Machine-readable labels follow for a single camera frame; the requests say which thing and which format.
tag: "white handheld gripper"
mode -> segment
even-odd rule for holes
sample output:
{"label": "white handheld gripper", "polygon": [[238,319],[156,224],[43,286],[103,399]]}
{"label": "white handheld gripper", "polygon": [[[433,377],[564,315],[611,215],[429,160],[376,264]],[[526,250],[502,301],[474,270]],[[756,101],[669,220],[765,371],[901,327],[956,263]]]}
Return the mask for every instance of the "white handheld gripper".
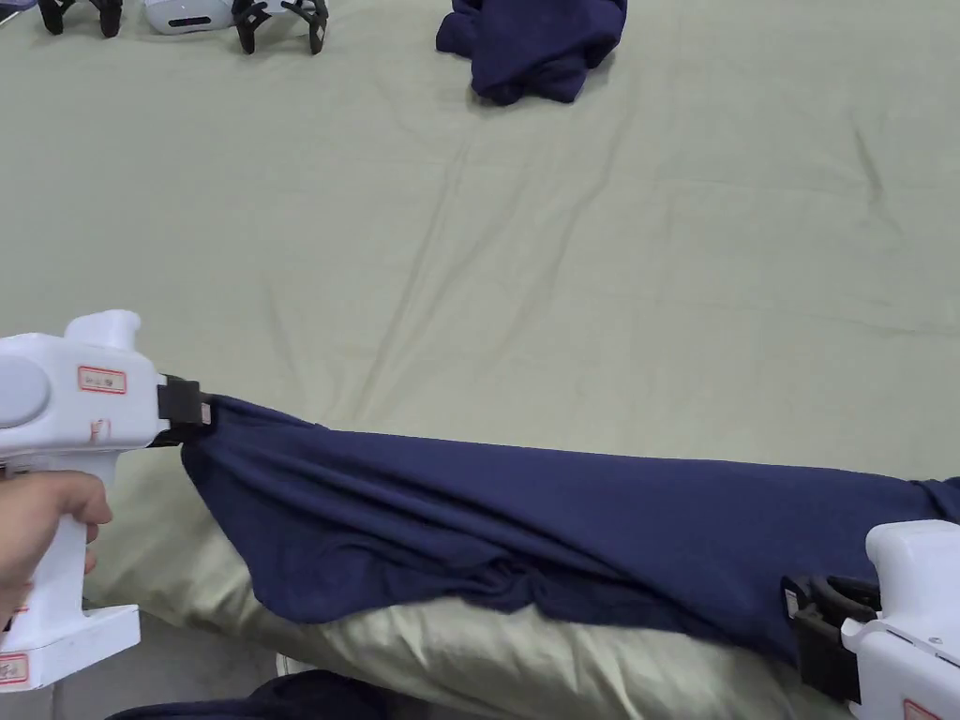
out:
{"label": "white handheld gripper", "polygon": [[[109,487],[120,453],[209,425],[199,384],[157,373],[136,352],[139,327],[134,313],[109,310],[77,318],[63,337],[0,339],[2,477],[81,470]],[[136,606],[82,609],[85,551],[86,528],[64,517],[0,635],[0,692],[44,687],[139,642]]]}

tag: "wrinkled fabric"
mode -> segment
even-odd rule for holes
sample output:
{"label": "wrinkled fabric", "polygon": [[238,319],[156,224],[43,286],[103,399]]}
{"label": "wrinkled fabric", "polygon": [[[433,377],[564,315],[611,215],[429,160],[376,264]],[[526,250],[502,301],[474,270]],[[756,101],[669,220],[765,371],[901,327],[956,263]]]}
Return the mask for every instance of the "wrinkled fabric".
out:
{"label": "wrinkled fabric", "polygon": [[108,720],[389,720],[386,692],[322,670],[271,680],[246,700],[136,708]]}
{"label": "wrinkled fabric", "polygon": [[960,517],[954,481],[341,432],[227,397],[214,408],[183,465],[256,597],[299,623],[454,595],[791,660],[782,575],[874,580],[871,528]]}
{"label": "wrinkled fabric", "polygon": [[469,58],[473,91],[498,105],[527,93],[572,103],[626,20],[627,0],[453,0],[437,50]]}

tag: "white plastic housing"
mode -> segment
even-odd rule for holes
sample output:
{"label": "white plastic housing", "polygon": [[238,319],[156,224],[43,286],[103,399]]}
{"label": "white plastic housing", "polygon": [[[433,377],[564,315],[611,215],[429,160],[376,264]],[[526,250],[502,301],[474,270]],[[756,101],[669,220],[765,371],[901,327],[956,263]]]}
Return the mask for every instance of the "white plastic housing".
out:
{"label": "white plastic housing", "polygon": [[[4,476],[74,469],[109,485],[121,452],[169,428],[157,412],[165,378],[133,346],[139,327],[135,314],[109,310],[78,318],[62,338],[0,339]],[[25,606],[0,636],[0,692],[44,687],[139,642],[136,606],[83,612],[85,546],[85,527],[62,519]]]}
{"label": "white plastic housing", "polygon": [[847,620],[856,653],[860,720],[960,718],[960,526],[942,520],[878,525],[867,535],[883,613]]}
{"label": "white plastic housing", "polygon": [[233,25],[227,0],[144,0],[147,20],[158,33],[183,35]]}

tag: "bed sheet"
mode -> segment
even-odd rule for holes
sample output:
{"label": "bed sheet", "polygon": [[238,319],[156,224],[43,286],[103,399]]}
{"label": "bed sheet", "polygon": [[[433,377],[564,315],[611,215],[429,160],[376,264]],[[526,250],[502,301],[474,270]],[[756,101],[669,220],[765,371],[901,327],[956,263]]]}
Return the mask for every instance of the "bed sheet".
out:
{"label": "bed sheet", "polygon": [[[162,371],[340,428],[953,472],[955,4],[637,0],[574,105],[507,109],[433,52],[446,10],[334,3],[315,58],[135,3],[112,40],[5,25],[2,334],[127,307]],[[294,627],[176,453],[119,478],[97,602],[494,715],[842,716],[681,636],[453,600]]]}

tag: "warning sticker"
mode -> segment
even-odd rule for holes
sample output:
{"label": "warning sticker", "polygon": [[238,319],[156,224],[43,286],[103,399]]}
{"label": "warning sticker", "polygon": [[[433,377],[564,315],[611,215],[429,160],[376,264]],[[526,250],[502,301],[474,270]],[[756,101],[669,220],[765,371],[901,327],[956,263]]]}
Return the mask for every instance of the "warning sticker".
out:
{"label": "warning sticker", "polygon": [[30,680],[30,660],[26,655],[0,655],[0,685],[16,685]]}
{"label": "warning sticker", "polygon": [[925,710],[912,700],[903,701],[903,720],[940,720],[929,710]]}
{"label": "warning sticker", "polygon": [[77,384],[88,393],[108,393],[125,395],[127,393],[127,374],[118,370],[90,368],[81,365],[77,368]]}

